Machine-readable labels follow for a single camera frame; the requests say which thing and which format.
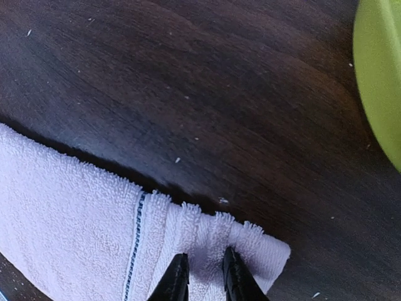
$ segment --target folded towel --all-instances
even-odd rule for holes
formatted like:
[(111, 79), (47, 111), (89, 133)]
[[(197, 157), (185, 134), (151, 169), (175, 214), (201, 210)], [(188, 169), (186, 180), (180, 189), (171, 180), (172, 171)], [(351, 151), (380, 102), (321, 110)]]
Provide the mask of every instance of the folded towel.
[(145, 301), (187, 253), (191, 301), (225, 300), (233, 246), (267, 292), (287, 244), (227, 213), (202, 214), (0, 124), (0, 252), (55, 301)]

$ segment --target white crumb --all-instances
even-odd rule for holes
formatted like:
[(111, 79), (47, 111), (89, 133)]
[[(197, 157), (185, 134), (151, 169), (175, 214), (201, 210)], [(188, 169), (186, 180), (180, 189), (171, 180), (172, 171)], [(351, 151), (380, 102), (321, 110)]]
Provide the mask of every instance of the white crumb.
[(220, 203), (220, 204), (228, 204), (229, 201), (228, 201), (226, 198), (219, 197), (219, 203)]

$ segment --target debris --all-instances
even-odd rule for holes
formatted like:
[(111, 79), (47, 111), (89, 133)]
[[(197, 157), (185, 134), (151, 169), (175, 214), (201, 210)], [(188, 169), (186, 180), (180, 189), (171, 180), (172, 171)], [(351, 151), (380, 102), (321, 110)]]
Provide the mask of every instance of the debris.
[(91, 25), (91, 24), (94, 22), (94, 20), (95, 20), (94, 18), (93, 18), (93, 19), (92, 19), (92, 18), (89, 18), (88, 21), (90, 21), (90, 22), (89, 22), (89, 24), (88, 24), (86, 27), (88, 27), (89, 25)]
[(223, 197), (221, 196), (221, 197), (219, 197), (219, 203), (220, 203), (220, 204), (228, 204), (229, 201), (228, 201), (226, 198), (223, 198)]

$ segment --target green object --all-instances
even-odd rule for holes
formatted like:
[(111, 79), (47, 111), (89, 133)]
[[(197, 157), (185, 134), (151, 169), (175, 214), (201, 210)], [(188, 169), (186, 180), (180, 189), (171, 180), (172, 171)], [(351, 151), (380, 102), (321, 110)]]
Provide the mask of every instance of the green object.
[(361, 0), (353, 54), (365, 113), (401, 172), (401, 0)]

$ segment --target wooden table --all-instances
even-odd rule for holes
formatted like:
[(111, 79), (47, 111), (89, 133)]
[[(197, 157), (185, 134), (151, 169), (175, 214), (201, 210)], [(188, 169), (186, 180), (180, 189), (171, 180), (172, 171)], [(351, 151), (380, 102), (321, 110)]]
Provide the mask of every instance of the wooden table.
[[(400, 300), (401, 177), (358, 96), (356, 8), (3, 0), (0, 122), (286, 241), (272, 301)], [(0, 270), (10, 301), (48, 300)]]

